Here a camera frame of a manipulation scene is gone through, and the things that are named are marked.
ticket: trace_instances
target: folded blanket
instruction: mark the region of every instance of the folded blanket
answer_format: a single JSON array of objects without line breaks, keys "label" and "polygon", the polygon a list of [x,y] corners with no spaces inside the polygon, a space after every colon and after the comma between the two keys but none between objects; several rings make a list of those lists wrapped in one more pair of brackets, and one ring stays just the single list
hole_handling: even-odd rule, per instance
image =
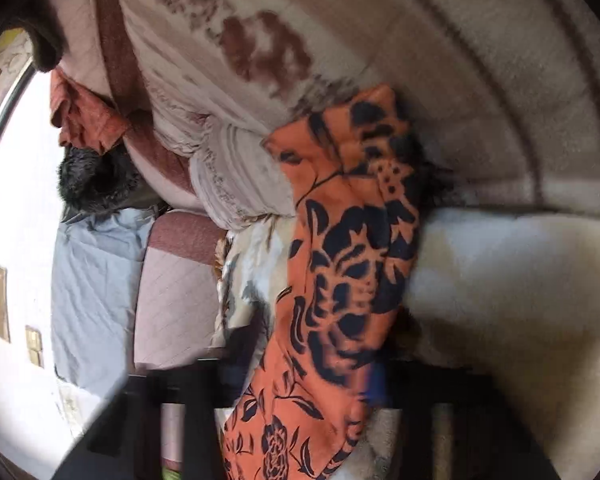
[{"label": "folded blanket", "polygon": [[61,146],[108,152],[130,128],[129,122],[101,98],[69,79],[62,69],[51,73],[51,123]]},{"label": "folded blanket", "polygon": [[369,365],[415,256],[407,129],[380,86],[267,139],[294,188],[296,232],[276,327],[224,425],[229,478],[323,479],[359,441]]}]

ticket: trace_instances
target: floral blanket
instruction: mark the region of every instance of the floral blanket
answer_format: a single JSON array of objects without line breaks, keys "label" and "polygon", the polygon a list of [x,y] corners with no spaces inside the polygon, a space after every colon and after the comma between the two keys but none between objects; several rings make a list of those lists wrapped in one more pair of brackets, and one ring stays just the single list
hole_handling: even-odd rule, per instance
[{"label": "floral blanket", "polygon": [[264,355],[224,425],[231,479],[324,479],[368,415],[370,365],[415,256],[419,182],[387,86],[276,130],[296,230]]}]

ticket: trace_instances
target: orange cloth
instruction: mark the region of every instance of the orange cloth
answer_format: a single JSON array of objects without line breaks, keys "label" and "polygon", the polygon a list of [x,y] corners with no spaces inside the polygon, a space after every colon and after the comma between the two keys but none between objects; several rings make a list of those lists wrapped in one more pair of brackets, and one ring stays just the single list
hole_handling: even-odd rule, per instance
[{"label": "orange cloth", "polygon": [[224,426],[230,480],[324,480],[360,439],[370,364],[415,256],[420,184],[407,131],[380,86],[266,140],[297,223],[274,333]]},{"label": "orange cloth", "polygon": [[51,124],[60,131],[60,146],[108,152],[130,123],[101,98],[55,68],[51,71]]}]

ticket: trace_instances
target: white wall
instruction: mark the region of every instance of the white wall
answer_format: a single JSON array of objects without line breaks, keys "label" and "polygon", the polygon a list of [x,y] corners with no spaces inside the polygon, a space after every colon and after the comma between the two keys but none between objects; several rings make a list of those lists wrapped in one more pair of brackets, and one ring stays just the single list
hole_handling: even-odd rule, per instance
[{"label": "white wall", "polygon": [[[63,155],[49,125],[49,76],[25,90],[0,142],[0,266],[7,269],[11,343],[0,339],[0,451],[40,480],[72,444],[53,373],[51,265]],[[25,325],[42,333],[45,369],[29,363]]]}]

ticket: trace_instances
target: folded orange garment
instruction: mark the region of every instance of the folded orange garment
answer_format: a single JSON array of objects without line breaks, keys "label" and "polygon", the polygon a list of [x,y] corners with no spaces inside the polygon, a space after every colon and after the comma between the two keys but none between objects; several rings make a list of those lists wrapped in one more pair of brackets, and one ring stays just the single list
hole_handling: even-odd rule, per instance
[{"label": "folded orange garment", "polygon": [[291,181],[297,224],[274,333],[224,426],[230,480],[323,480],[360,439],[370,364],[416,252],[407,132],[396,95],[380,86],[266,140]]},{"label": "folded orange garment", "polygon": [[108,152],[129,129],[129,122],[89,89],[55,68],[51,71],[51,124],[60,146]]}]

